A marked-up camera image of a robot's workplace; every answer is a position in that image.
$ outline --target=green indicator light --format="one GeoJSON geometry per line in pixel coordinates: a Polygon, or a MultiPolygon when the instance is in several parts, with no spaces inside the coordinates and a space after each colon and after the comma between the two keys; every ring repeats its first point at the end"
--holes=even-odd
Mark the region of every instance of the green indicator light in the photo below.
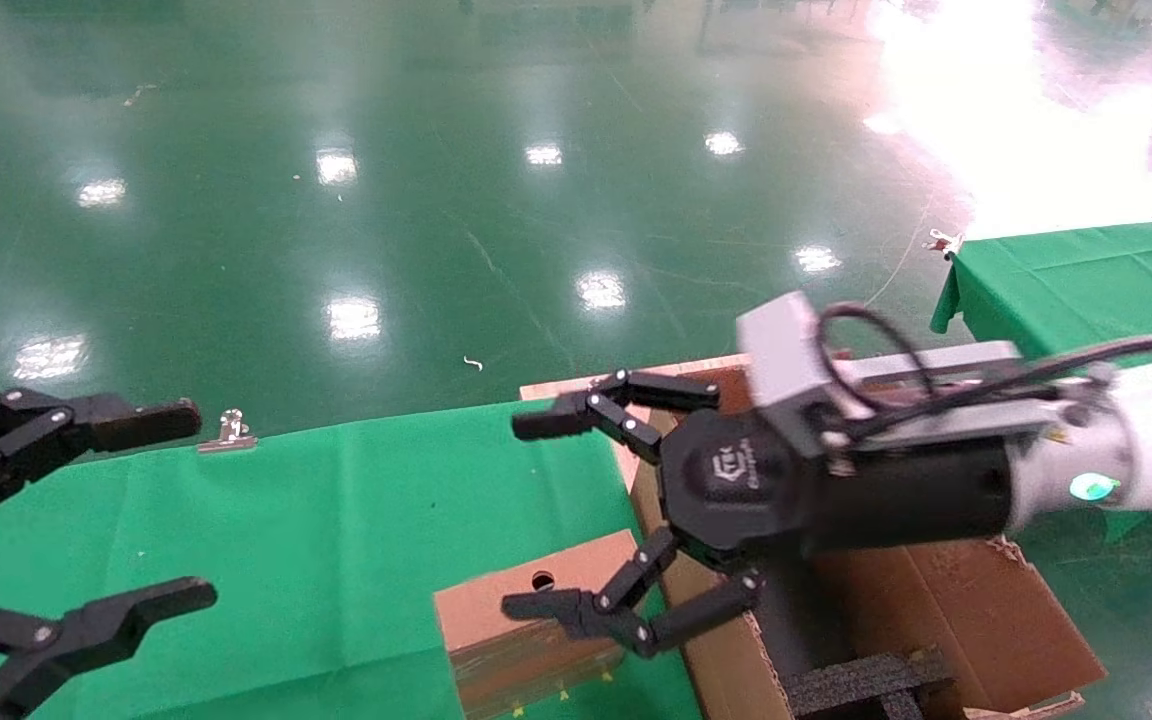
{"type": "Polygon", "coordinates": [[[1114,478],[1101,473],[1083,473],[1069,482],[1069,493],[1089,502],[1100,502],[1120,486],[1114,478]]]}

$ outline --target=green epoxy floor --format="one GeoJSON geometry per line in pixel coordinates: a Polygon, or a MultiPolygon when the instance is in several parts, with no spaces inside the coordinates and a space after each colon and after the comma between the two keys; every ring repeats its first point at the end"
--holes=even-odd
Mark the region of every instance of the green epoxy floor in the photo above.
{"type": "MultiPolygon", "coordinates": [[[[283,433],[733,353],[795,288],[965,342],[929,229],[1149,215],[1149,1],[0,0],[0,388],[283,433]]],[[[1152,520],[1029,536],[1084,715],[1152,717],[1152,520]]]]}

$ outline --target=cardboard box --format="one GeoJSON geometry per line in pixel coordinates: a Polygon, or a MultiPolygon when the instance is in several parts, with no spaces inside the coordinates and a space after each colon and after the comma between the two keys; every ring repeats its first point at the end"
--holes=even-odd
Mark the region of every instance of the cardboard box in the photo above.
{"type": "MultiPolygon", "coordinates": [[[[744,364],[744,356],[730,356],[653,370],[721,384],[722,411],[740,414],[750,407],[744,364]]],[[[550,382],[545,389],[585,384],[550,382]]],[[[531,397],[543,392],[525,389],[531,397]]],[[[662,432],[676,424],[662,411],[647,417],[662,432]]],[[[650,533],[662,523],[655,469],[636,462],[621,468],[632,478],[631,501],[650,533]]],[[[932,717],[1059,717],[1082,705],[1076,688],[1105,676],[1041,575],[1006,539],[832,553],[814,566],[862,655],[942,653],[955,683],[929,698],[932,717]]],[[[699,562],[680,556],[664,575],[666,602],[677,605],[717,581],[699,562]]],[[[708,720],[793,719],[753,615],[687,643],[684,658],[708,720]]]]}
{"type": "Polygon", "coordinates": [[[434,593],[467,720],[498,717],[599,679],[626,659],[605,638],[571,641],[553,620],[510,620],[500,598],[550,588],[602,588],[634,555],[628,530],[434,593]]]}

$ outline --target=green tablecloth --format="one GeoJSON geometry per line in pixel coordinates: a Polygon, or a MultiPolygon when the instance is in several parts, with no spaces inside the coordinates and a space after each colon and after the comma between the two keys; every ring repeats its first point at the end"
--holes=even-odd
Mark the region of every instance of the green tablecloth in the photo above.
{"type": "Polygon", "coordinates": [[[969,241],[932,318],[1041,357],[1152,333],[1152,223],[969,241]]]}
{"type": "MultiPolygon", "coordinates": [[[[460,717],[431,593],[635,524],[607,442],[517,442],[520,406],[146,452],[26,488],[0,506],[0,606],[55,616],[180,575],[220,593],[38,717],[460,717]]],[[[570,696],[526,717],[700,717],[679,653],[570,696]]]]}

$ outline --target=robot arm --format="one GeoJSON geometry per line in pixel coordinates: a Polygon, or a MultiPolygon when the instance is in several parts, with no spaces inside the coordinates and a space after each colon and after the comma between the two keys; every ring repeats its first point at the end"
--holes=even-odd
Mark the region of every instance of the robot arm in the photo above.
{"type": "MultiPolygon", "coordinates": [[[[0,393],[0,503],[88,450],[115,452],[197,434],[194,402],[132,407],[116,395],[0,393]]],[[[202,578],[86,602],[52,620],[0,609],[0,717],[26,717],[74,675],[132,657],[151,626],[215,605],[202,578]]]]}
{"type": "Polygon", "coordinates": [[[645,621],[626,615],[645,591],[616,592],[630,562],[599,593],[509,596],[507,615],[555,617],[575,637],[609,635],[652,655],[751,609],[765,594],[760,566],[991,537],[1039,511],[1087,503],[1152,510],[1152,365],[1064,377],[1152,351],[1152,338],[1032,366],[1006,342],[915,353],[867,311],[832,306],[818,318],[801,293],[741,316],[738,333],[755,399],[745,414],[718,414],[717,387],[619,370],[546,414],[516,416],[513,429],[521,439],[600,429],[652,462],[668,538],[653,536],[636,553],[653,564],[649,583],[672,555],[655,568],[645,551],[667,543],[727,574],[721,588],[751,592],[705,593],[699,607],[645,621]],[[847,314],[877,323],[905,356],[833,359],[823,333],[847,314]],[[626,412],[631,401],[690,414],[660,437],[626,412]]]}

